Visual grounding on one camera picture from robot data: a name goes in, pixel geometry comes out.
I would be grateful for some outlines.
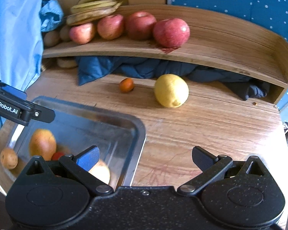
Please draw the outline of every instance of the metal tray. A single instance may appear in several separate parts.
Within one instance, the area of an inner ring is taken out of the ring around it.
[[[37,97],[33,102],[53,109],[56,117],[52,123],[31,120],[27,127],[18,125],[15,128],[9,147],[14,148],[25,164],[30,159],[28,144],[33,132],[38,128],[49,129],[59,151],[77,155],[97,145],[100,158],[110,169],[109,185],[114,189],[132,184],[146,139],[140,119],[49,97]]]

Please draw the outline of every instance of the yellow pomelo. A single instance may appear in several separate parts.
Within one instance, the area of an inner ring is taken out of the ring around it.
[[[179,107],[189,96],[187,83],[175,74],[160,76],[154,88],[157,101],[164,107]]]

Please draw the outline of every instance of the wooden shelf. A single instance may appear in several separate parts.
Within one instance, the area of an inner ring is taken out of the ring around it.
[[[122,36],[113,41],[93,39],[85,45],[61,43],[45,49],[44,58],[112,55],[137,56],[182,61],[245,74],[276,86],[288,86],[288,43],[279,35],[239,18],[225,14],[171,5],[122,6],[124,16],[145,10],[158,20],[178,17],[191,29],[189,41],[165,53],[151,41],[134,41]]]

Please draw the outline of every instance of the wooden table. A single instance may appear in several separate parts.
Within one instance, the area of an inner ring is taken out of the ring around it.
[[[288,215],[288,149],[277,108],[262,100],[241,101],[222,84],[187,81],[190,95],[179,108],[163,108],[154,98],[154,80],[135,79],[135,89],[119,92],[122,76],[77,85],[77,70],[53,68],[28,90],[28,100],[37,96],[55,97],[139,117],[146,127],[147,140],[136,171],[135,186],[178,186],[201,171],[193,164],[191,150],[199,145],[214,155],[228,154],[234,160],[260,156],[286,197],[280,220]],[[13,123],[0,131],[0,152],[6,146]],[[0,184],[5,190],[11,181],[0,164]]]

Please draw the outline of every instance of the red apple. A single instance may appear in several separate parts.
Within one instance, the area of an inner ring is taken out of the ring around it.
[[[188,24],[179,18],[159,21],[154,27],[154,38],[164,47],[181,47],[189,37]]]
[[[79,26],[74,26],[69,31],[69,37],[72,41],[78,44],[85,44],[90,42],[96,33],[93,23],[88,22]]]
[[[126,20],[128,37],[133,40],[148,40],[153,36],[156,18],[145,11],[135,12]]]
[[[105,40],[113,40],[124,32],[124,17],[122,15],[109,15],[102,18],[97,24],[97,32]]]

